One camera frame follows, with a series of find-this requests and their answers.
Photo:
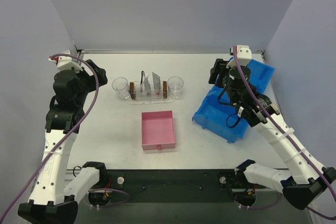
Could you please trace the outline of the clear plastic cup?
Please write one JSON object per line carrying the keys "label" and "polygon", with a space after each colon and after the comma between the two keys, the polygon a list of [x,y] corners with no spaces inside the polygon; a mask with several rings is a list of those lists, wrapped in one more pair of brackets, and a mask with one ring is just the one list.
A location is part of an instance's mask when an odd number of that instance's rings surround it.
{"label": "clear plastic cup", "polygon": [[174,76],[174,77],[170,77],[167,80],[167,87],[168,90],[170,92],[170,94],[174,97],[178,97],[179,95],[181,95],[181,91],[182,91],[182,87],[184,85],[184,81],[182,78]]}
{"label": "clear plastic cup", "polygon": [[112,88],[124,100],[126,100],[130,96],[130,94],[129,94],[129,83],[128,83],[127,79],[124,78],[124,77],[116,78],[112,82]]}

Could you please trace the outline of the brown wooden holder block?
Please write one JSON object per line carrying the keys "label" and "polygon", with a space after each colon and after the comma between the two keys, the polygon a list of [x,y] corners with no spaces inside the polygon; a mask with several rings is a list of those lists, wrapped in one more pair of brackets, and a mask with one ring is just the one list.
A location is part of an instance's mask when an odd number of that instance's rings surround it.
{"label": "brown wooden holder block", "polygon": [[163,98],[167,99],[167,95],[168,95],[167,81],[163,81]]}
{"label": "brown wooden holder block", "polygon": [[134,82],[129,83],[129,93],[132,100],[136,99],[135,85]]}

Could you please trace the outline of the black toothbrush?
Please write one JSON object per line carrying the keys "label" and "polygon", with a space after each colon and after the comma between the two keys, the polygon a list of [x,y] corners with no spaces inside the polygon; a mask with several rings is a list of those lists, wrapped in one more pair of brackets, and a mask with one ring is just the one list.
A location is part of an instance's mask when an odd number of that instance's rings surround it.
{"label": "black toothbrush", "polygon": [[145,79],[145,71],[141,71],[141,81],[140,81],[140,92],[143,92],[143,84],[144,84],[144,79]]}

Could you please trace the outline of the black-capped toothpaste tube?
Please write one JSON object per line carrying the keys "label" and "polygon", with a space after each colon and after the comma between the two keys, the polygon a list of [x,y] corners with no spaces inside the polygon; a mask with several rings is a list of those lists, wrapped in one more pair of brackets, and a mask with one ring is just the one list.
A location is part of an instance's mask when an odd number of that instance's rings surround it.
{"label": "black-capped toothpaste tube", "polygon": [[151,85],[149,82],[149,76],[145,75],[144,80],[143,80],[143,86],[144,86],[144,90],[146,95],[151,94]]}

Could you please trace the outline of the red-capped toothpaste tube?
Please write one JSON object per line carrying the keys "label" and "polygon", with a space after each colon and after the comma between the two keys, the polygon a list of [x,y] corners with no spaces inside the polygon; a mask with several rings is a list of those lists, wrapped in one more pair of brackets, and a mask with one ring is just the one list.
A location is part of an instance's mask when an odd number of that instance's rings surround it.
{"label": "red-capped toothpaste tube", "polygon": [[158,74],[152,72],[153,77],[153,85],[154,85],[154,91],[155,94],[159,95],[161,92],[161,78]]}

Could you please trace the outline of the white toothbrush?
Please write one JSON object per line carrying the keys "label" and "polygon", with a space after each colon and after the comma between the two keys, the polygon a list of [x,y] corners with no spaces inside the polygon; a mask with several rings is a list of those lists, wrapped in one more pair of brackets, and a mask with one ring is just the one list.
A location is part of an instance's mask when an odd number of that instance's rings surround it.
{"label": "white toothbrush", "polygon": [[144,86],[143,86],[143,92],[140,92],[140,94],[144,97],[144,96],[148,96],[148,95],[146,95],[146,93],[145,93],[145,90],[144,90]]}

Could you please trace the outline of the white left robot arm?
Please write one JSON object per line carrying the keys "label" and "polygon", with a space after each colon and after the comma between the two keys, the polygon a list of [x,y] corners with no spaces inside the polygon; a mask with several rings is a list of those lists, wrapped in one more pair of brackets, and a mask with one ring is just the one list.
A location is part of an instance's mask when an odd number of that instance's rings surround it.
{"label": "white left robot arm", "polygon": [[83,64],[89,74],[67,55],[50,59],[56,63],[54,76],[55,95],[49,104],[45,125],[43,160],[33,173],[34,188],[27,202],[18,207],[18,215],[30,223],[74,223],[79,202],[87,192],[101,188],[108,182],[106,166],[101,162],[86,162],[70,184],[65,185],[65,175],[72,146],[79,125],[88,115],[83,107],[87,95],[107,84],[106,71],[92,60]]}

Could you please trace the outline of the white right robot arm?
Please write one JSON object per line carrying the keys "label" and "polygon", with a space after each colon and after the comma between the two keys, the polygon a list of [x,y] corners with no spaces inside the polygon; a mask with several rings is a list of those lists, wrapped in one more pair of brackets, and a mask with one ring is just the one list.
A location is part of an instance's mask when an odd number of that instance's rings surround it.
{"label": "white right robot arm", "polygon": [[277,106],[250,84],[251,70],[230,66],[216,59],[209,83],[223,88],[235,115],[244,119],[272,146],[286,165],[285,170],[264,167],[250,159],[236,168],[242,184],[257,184],[276,190],[295,208],[304,210],[335,181],[335,168],[326,167],[301,144],[284,121]]}

